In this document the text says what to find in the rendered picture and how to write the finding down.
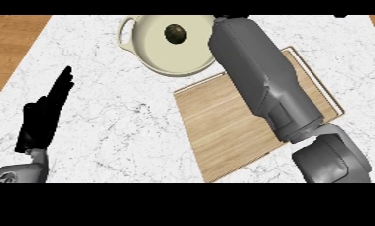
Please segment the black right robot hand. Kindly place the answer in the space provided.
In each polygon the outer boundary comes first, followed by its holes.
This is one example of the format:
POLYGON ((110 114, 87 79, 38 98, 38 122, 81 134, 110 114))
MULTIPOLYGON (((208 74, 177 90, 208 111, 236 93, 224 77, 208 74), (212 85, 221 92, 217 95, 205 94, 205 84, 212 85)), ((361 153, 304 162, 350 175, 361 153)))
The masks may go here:
POLYGON ((248 18, 249 14, 237 14, 237 15, 214 15, 215 18, 226 18, 226 19, 234 19, 234 18, 248 18))

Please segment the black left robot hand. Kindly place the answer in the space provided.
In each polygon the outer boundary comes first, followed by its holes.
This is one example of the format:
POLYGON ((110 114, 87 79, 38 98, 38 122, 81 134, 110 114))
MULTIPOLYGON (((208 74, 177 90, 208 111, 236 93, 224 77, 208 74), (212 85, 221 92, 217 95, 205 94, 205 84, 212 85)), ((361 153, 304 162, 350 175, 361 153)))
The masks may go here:
POLYGON ((50 92, 35 103, 23 105, 23 123, 19 130, 14 151, 25 153, 31 149, 45 149, 51 143, 60 111, 74 88, 72 68, 62 71, 50 92))

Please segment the pale wooden tray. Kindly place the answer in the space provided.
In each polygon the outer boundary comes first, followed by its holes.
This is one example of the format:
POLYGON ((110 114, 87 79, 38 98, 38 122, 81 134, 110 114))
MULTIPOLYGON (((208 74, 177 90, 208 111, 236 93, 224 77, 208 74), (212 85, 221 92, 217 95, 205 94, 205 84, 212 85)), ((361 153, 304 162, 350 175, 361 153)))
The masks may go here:
POLYGON ((282 145, 221 72, 172 92, 202 179, 212 183, 282 145))

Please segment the dark green squash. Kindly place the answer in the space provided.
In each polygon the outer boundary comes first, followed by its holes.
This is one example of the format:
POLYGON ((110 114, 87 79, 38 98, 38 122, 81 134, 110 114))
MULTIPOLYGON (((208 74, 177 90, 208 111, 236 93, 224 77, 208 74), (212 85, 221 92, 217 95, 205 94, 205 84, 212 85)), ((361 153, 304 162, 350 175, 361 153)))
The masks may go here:
POLYGON ((164 37, 171 44, 181 44, 186 40, 186 31, 178 24, 169 24, 164 30, 164 37))

